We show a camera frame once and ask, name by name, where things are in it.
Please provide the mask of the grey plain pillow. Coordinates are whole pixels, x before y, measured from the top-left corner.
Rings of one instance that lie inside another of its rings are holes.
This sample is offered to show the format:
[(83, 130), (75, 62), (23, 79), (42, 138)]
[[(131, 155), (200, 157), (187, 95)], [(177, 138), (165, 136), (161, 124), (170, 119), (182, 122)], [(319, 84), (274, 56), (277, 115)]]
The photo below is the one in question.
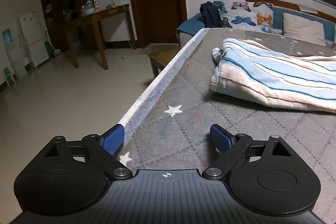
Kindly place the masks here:
[(282, 30), (290, 38), (326, 46), (323, 24), (317, 21), (283, 13)]

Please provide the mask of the grey star pattern table cover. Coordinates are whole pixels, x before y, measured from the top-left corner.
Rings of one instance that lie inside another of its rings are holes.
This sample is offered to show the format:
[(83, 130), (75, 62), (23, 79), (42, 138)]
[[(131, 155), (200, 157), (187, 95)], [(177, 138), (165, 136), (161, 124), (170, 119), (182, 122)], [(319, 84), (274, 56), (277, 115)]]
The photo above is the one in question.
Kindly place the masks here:
[(123, 117), (125, 143), (119, 160), (131, 170), (204, 170), (218, 158), (209, 140), (212, 124), (256, 140), (279, 135), (320, 179), (315, 214), (335, 223), (335, 115), (272, 109), (211, 91), (216, 67), (211, 52), (226, 38), (252, 40), (287, 55), (335, 55), (328, 47), (280, 35), (202, 30), (138, 99), (140, 107)]

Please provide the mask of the blue cushioned bench sofa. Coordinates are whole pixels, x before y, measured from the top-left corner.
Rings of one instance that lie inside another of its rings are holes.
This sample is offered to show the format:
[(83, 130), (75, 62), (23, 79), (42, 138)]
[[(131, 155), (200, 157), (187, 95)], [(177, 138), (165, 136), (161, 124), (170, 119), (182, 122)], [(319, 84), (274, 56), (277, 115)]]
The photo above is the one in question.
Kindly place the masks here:
[(264, 0), (208, 1), (175, 32), (184, 46), (202, 28), (215, 27), (282, 35), (335, 49), (335, 23)]

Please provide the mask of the left butterfly print pillow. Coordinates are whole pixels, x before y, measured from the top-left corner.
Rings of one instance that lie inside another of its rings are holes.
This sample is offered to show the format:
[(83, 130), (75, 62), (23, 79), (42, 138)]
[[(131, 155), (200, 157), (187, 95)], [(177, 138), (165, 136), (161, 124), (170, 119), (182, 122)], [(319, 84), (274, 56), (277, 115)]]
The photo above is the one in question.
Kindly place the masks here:
[(274, 7), (270, 2), (222, 1), (223, 28), (279, 34), (273, 28)]

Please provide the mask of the book on window ledge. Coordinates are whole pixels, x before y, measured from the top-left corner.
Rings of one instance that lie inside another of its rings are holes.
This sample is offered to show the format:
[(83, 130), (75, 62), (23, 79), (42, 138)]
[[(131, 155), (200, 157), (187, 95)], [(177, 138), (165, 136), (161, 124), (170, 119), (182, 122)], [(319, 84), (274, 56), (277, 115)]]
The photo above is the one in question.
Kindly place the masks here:
[(298, 5), (298, 7), (299, 7), (299, 10), (302, 11), (302, 12), (311, 13), (311, 14), (318, 14), (318, 11), (314, 8), (307, 7), (307, 6), (304, 6), (304, 5)]

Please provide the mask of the blue white striped garment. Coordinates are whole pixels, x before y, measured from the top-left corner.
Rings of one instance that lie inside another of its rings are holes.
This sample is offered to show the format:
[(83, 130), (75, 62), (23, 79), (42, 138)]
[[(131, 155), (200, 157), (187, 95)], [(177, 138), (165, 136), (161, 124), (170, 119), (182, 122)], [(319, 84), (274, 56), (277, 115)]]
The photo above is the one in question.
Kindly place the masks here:
[(214, 92), (274, 108), (335, 112), (335, 56), (290, 56), (228, 38), (212, 58)]

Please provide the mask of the small wooden stool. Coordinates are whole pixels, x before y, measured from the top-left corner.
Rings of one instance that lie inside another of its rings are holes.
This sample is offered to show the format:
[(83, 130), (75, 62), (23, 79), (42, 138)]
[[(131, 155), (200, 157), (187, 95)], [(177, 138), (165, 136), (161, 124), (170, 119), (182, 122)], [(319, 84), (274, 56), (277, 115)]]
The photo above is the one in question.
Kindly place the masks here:
[(180, 49), (179, 44), (159, 44), (156, 50), (148, 54), (154, 78), (165, 69)]

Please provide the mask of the white refrigerator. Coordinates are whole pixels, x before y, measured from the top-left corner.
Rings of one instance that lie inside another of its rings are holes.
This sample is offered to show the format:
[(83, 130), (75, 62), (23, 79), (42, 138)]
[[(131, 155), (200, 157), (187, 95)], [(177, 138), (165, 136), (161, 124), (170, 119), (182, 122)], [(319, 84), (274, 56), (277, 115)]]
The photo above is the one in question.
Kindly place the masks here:
[(27, 58), (32, 67), (37, 68), (49, 59), (41, 28), (35, 10), (19, 17), (19, 26), (27, 48)]

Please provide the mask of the wooden side table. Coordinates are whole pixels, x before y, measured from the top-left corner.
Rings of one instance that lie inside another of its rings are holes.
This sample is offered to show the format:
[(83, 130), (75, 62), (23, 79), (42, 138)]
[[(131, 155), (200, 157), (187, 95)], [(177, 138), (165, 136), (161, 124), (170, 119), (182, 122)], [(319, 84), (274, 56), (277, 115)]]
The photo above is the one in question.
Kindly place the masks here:
[(77, 53), (75, 50), (74, 38), (71, 34), (71, 31), (74, 30), (76, 27), (81, 27), (81, 28), (92, 27), (93, 34), (94, 34), (94, 40), (96, 42), (98, 53), (101, 58), (102, 67), (104, 70), (109, 69), (108, 61), (106, 60), (106, 55), (105, 55), (105, 48), (104, 48), (105, 40), (104, 40), (104, 35), (102, 32), (101, 21), (108, 19), (112, 16), (119, 15), (119, 14), (125, 14), (127, 31), (128, 31), (129, 38), (130, 38), (130, 41), (129, 41), (130, 46), (133, 50), (137, 49), (137, 43), (135, 41), (133, 25), (131, 22), (131, 16), (130, 16), (130, 11), (129, 11), (129, 4), (126, 3), (126, 4), (114, 6), (112, 8), (99, 10), (92, 14), (82, 16), (78, 19), (70, 20), (64, 26), (64, 31), (66, 33), (67, 43), (69, 47), (68, 57), (70, 59), (71, 64), (75, 68), (78, 68), (79, 64), (77, 61)]

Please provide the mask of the dark backpack on bench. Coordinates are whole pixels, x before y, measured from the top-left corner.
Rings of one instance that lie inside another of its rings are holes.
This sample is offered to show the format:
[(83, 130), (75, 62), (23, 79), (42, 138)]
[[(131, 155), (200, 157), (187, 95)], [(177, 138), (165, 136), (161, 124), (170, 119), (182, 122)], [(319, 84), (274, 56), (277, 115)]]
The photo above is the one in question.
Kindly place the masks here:
[(221, 2), (206, 2), (199, 9), (206, 28), (222, 28), (222, 4)]

